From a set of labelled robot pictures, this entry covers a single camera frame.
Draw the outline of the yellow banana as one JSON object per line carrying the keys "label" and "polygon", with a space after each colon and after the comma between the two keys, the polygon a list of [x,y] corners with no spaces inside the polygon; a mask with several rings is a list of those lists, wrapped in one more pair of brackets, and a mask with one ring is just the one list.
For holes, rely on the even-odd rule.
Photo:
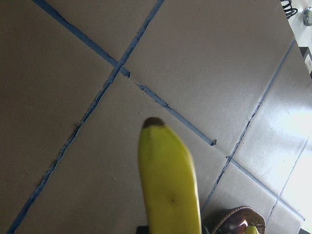
{"label": "yellow banana", "polygon": [[193,157],[160,118],[140,130],[138,167],[150,234],[200,234],[199,198]]}
{"label": "yellow banana", "polygon": [[249,225],[245,229],[245,234],[259,234],[259,231],[256,226]]}

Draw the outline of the brown wicker basket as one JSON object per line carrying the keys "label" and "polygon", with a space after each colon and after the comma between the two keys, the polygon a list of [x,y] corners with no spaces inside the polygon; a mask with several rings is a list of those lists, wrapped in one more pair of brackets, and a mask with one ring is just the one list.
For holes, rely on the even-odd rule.
{"label": "brown wicker basket", "polygon": [[249,206],[214,212],[202,222],[209,234],[264,234],[264,217]]}

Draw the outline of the purple eggplant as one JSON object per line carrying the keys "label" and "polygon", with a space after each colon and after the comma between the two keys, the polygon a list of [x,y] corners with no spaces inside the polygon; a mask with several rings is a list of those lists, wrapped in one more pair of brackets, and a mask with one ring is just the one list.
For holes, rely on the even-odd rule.
{"label": "purple eggplant", "polygon": [[248,222],[242,211],[230,215],[218,228],[218,234],[244,234]]}

